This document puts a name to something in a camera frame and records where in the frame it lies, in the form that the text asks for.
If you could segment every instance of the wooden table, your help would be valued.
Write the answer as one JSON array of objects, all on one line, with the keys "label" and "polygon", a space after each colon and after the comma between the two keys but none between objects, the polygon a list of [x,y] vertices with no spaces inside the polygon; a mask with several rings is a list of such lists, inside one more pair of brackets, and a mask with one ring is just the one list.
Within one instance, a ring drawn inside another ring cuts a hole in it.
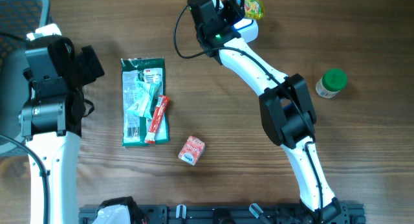
[{"label": "wooden table", "polygon": [[[263,0],[250,46],[275,68],[307,81],[318,116],[318,154],[336,197],[365,204],[369,223],[414,220],[414,0]],[[83,120],[79,206],[133,196],[139,204],[297,203],[283,150],[265,135],[254,92],[201,56],[183,60],[173,26],[186,0],[51,0],[51,14],[78,51],[93,45],[106,75],[85,88],[96,111]],[[183,54],[201,48],[190,14],[179,25]],[[120,58],[165,57],[171,142],[125,149]],[[332,67],[349,85],[332,100],[316,82]],[[197,166],[177,159],[189,135],[206,151]],[[26,157],[1,159],[0,222],[28,223]]]}]

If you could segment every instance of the printed label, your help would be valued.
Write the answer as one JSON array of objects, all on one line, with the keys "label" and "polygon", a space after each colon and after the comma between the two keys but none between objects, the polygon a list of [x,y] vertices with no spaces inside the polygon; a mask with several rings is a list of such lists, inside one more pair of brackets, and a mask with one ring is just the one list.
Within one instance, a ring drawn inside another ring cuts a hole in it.
[{"label": "printed label", "polygon": [[194,162],[194,157],[190,153],[185,153],[184,155],[182,155],[181,159],[183,161],[186,161],[186,162],[190,163],[190,164],[193,164],[193,162]]},{"label": "printed label", "polygon": [[134,79],[138,77],[137,71],[129,71],[122,73],[122,94],[124,101],[124,140],[126,142],[136,141],[139,139],[139,117],[128,113],[127,108],[135,103],[136,86]]},{"label": "printed label", "polygon": [[332,98],[339,93],[339,91],[328,91],[322,84],[322,78],[316,83],[316,92],[324,98]]},{"label": "printed label", "polygon": [[245,0],[245,10],[256,15],[260,13],[260,5],[254,0]]},{"label": "printed label", "polygon": [[158,98],[157,107],[160,107],[161,106],[161,103],[162,103],[162,98]]}]

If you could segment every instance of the black cable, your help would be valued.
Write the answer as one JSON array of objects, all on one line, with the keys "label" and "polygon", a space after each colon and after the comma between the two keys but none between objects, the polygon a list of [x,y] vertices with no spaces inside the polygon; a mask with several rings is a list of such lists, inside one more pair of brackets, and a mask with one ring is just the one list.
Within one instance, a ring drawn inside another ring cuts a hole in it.
[{"label": "black cable", "polygon": [[32,99],[32,82],[33,82],[33,78],[31,78],[28,82],[28,97],[27,97],[27,102],[30,101]]},{"label": "black cable", "polygon": [[95,105],[89,99],[84,98],[83,101],[91,106],[91,108],[89,108],[88,113],[86,115],[83,115],[83,118],[85,118],[88,117],[93,111],[95,111]]},{"label": "black cable", "polygon": [[25,42],[25,43],[27,42],[27,40],[25,40],[25,39],[23,39],[19,36],[15,36],[13,34],[9,34],[7,32],[0,32],[0,36],[8,37],[8,38],[15,39],[15,40],[18,40],[18,41],[22,41],[22,42]]},{"label": "black cable", "polygon": [[265,72],[265,74],[273,81],[273,82],[275,82],[277,85],[278,85],[278,87],[280,88],[280,90],[282,91],[282,93],[285,95],[285,97],[287,98],[287,99],[289,99],[291,102],[292,102],[292,104],[293,104],[293,106],[295,107],[295,109],[296,109],[296,111],[298,112],[298,114],[299,114],[299,116],[301,117],[301,119],[302,119],[302,121],[303,121],[303,123],[306,125],[306,128],[307,128],[307,132],[308,132],[308,134],[310,135],[310,137],[311,137],[311,141],[308,141],[308,142],[306,142],[305,143],[305,145],[304,145],[304,150],[306,151],[306,153],[307,153],[307,157],[308,157],[308,160],[309,160],[309,162],[310,162],[310,165],[312,166],[312,171],[313,171],[313,173],[314,173],[314,175],[315,175],[315,178],[316,178],[316,182],[317,182],[317,185],[318,185],[318,188],[319,188],[319,198],[320,198],[320,212],[319,212],[319,215],[318,215],[318,222],[319,223],[321,223],[321,219],[322,219],[322,208],[323,208],[323,192],[322,192],[322,186],[321,186],[321,183],[320,183],[320,179],[319,179],[319,176],[318,176],[318,172],[316,171],[316,169],[315,169],[315,165],[314,165],[314,163],[313,163],[313,160],[312,160],[312,157],[311,157],[311,155],[310,155],[310,153],[309,153],[309,144],[315,144],[316,143],[316,137],[315,137],[315,134],[313,133],[313,131],[311,130],[311,127],[309,126],[309,123],[306,121],[306,119],[305,119],[305,117],[303,116],[303,113],[301,112],[301,110],[300,110],[300,108],[298,107],[298,105],[297,105],[297,103],[293,100],[293,98],[292,98],[292,96],[290,95],[290,93],[281,85],[281,83],[279,82],[279,81],[277,81],[274,77],[273,77],[273,74],[271,74],[260,62],[258,62],[253,56],[251,56],[251,55],[249,55],[249,54],[247,54],[245,51],[243,51],[243,50],[240,50],[240,49],[237,49],[237,48],[233,48],[233,47],[217,47],[217,48],[213,48],[213,49],[208,49],[208,50],[204,50],[204,51],[202,51],[202,52],[199,52],[199,53],[197,53],[197,54],[194,54],[194,55],[191,55],[191,56],[183,56],[181,53],[180,53],[180,51],[179,51],[179,49],[178,49],[178,47],[177,47],[177,27],[178,27],[178,24],[179,24],[179,21],[180,21],[180,18],[181,18],[181,16],[183,15],[183,13],[184,13],[184,11],[186,11],[186,9],[188,8],[188,5],[186,6],[186,7],[184,7],[184,9],[182,9],[182,11],[181,11],[181,13],[180,13],[180,15],[179,15],[179,17],[177,18],[177,22],[175,23],[175,27],[174,27],[174,36],[173,36],[173,41],[174,41],[174,47],[175,47],[175,51],[177,52],[177,54],[181,57],[181,58],[183,58],[183,59],[192,59],[192,58],[196,58],[196,57],[198,57],[198,56],[201,56],[201,55],[203,55],[203,54],[207,54],[207,53],[209,53],[209,52],[215,52],[215,51],[218,51],[218,50],[233,50],[233,51],[236,51],[236,52],[239,52],[240,54],[242,54],[242,55],[244,55],[244,56],[247,56],[249,59],[251,59],[254,63],[256,63],[262,70],[263,70],[263,72]]},{"label": "black cable", "polygon": [[215,0],[215,11],[218,12],[220,10],[220,2],[221,0]]},{"label": "black cable", "polygon": [[40,170],[41,180],[43,182],[43,223],[49,224],[49,186],[47,182],[47,171],[46,171],[45,165],[41,162],[40,158],[24,144],[10,137],[4,136],[3,134],[0,134],[0,138],[5,139],[8,142],[11,142],[12,144],[15,144],[17,147],[24,150],[26,153],[28,153],[33,158],[33,160],[38,165],[39,170]]}]

